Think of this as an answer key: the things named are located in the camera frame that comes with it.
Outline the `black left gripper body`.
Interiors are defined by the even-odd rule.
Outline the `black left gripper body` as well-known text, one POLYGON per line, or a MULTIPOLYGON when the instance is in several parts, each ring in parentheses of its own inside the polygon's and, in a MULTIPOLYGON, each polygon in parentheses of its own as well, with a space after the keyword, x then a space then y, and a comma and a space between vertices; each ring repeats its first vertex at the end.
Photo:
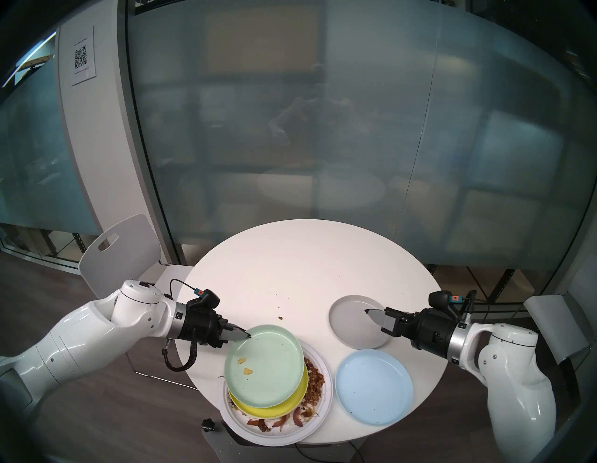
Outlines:
POLYGON ((221 320, 222 316, 214 309, 198 302, 188 302, 178 339, 221 348, 223 346, 223 340, 220 339, 221 320))

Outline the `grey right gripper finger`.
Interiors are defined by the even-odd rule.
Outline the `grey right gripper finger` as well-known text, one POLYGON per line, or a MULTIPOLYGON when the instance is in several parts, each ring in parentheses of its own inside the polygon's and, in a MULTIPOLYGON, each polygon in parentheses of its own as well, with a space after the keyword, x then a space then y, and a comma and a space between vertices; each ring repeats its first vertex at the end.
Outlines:
POLYGON ((380 327, 383 333, 392 337, 400 337, 400 327, 398 320, 394 316, 389 316, 385 311, 367 311, 367 316, 380 327))
POLYGON ((376 309, 369 308, 365 310, 368 317, 371 318, 375 323, 394 323, 390 322, 390 318, 400 320, 402 318, 402 312, 391 308, 376 309))

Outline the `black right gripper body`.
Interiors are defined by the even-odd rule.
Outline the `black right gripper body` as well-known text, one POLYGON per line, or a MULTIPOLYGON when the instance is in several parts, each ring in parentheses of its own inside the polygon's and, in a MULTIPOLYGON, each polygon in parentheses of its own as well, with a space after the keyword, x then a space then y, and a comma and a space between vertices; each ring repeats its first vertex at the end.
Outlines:
POLYGON ((458 314, 449 309, 425 308, 420 312, 398 316, 397 333, 411 341, 411 346, 440 358, 448 359, 452 335, 460 322, 458 314))

